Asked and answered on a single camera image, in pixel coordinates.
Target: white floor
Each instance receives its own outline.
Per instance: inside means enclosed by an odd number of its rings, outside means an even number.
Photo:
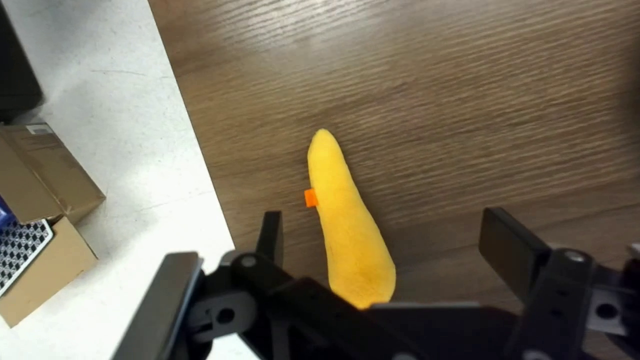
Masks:
[[[233,247],[147,0],[3,0],[49,123],[106,202],[79,227],[100,257],[13,329],[0,359],[109,359],[167,252],[205,271]],[[251,359],[235,336],[211,358]]]

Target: white label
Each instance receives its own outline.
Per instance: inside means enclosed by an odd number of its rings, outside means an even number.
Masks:
[[[47,124],[27,125],[26,127],[32,135],[53,134],[53,130]]]

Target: blue object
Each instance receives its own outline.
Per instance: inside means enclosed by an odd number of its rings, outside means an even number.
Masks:
[[[9,224],[14,219],[11,209],[6,205],[2,197],[0,197],[0,229]]]

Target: cardboard box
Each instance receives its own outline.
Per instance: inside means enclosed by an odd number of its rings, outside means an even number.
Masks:
[[[48,219],[54,238],[0,297],[13,327],[97,261],[73,224],[104,194],[44,124],[0,126],[0,195],[25,224]]]

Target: stuffed banana toy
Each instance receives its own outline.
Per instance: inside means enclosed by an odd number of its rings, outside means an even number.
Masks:
[[[359,309],[388,302],[396,266],[329,131],[314,135],[307,161],[311,189],[305,199],[320,217],[332,291]]]

